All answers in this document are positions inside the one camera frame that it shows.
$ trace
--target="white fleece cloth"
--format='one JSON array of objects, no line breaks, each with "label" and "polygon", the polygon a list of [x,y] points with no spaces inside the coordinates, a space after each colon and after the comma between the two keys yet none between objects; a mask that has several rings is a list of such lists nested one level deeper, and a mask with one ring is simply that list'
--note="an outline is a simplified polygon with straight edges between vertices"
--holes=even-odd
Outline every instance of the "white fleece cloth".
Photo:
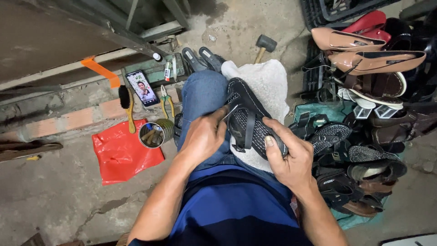
[{"label": "white fleece cloth", "polygon": [[[269,112],[273,119],[282,124],[290,107],[285,102],[287,98],[287,72],[278,60],[269,60],[260,64],[246,64],[237,67],[233,61],[227,61],[222,65],[222,74],[226,79],[239,77],[252,89],[258,100]],[[253,148],[241,153],[232,147],[235,138],[231,137],[231,151],[247,165],[254,168],[272,172],[268,161],[264,160]]]}]

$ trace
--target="red plastic bag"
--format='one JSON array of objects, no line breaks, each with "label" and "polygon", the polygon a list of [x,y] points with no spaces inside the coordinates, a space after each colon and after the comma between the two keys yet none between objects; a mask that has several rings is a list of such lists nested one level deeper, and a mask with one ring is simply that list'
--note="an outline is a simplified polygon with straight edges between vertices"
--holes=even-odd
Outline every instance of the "red plastic bag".
[{"label": "red plastic bag", "polygon": [[139,128],[147,123],[136,120],[136,133],[129,132],[129,122],[122,122],[94,134],[93,146],[100,166],[102,185],[124,182],[142,170],[164,160],[161,148],[148,149],[138,139]]}]

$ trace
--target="small white bottle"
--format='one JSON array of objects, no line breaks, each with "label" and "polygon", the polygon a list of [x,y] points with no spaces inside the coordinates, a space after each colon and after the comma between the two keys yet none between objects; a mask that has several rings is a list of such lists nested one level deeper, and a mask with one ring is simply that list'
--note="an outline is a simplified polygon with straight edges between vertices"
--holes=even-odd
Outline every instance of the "small white bottle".
[{"label": "small white bottle", "polygon": [[167,60],[165,60],[165,58],[162,55],[158,54],[158,53],[153,53],[153,58],[160,65],[165,65],[167,63]]}]

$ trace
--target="shoe brush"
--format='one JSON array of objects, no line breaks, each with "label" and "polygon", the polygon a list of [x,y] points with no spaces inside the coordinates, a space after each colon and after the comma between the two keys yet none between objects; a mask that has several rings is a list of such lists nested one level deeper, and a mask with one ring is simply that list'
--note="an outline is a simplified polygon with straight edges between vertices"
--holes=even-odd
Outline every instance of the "shoe brush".
[{"label": "shoe brush", "polygon": [[132,117],[134,111],[134,96],[125,85],[120,85],[120,88],[118,88],[118,96],[120,97],[121,107],[124,108],[128,114],[129,132],[133,134],[136,132],[134,119]]}]

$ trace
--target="man's left hand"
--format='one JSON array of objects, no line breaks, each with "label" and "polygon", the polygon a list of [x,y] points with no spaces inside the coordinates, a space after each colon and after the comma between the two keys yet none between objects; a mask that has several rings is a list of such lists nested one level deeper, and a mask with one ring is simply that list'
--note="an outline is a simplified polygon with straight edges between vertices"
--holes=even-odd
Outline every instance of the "man's left hand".
[{"label": "man's left hand", "polygon": [[226,123],[222,119],[228,111],[229,107],[223,106],[191,122],[178,155],[188,158],[195,165],[193,168],[211,157],[225,141]]}]

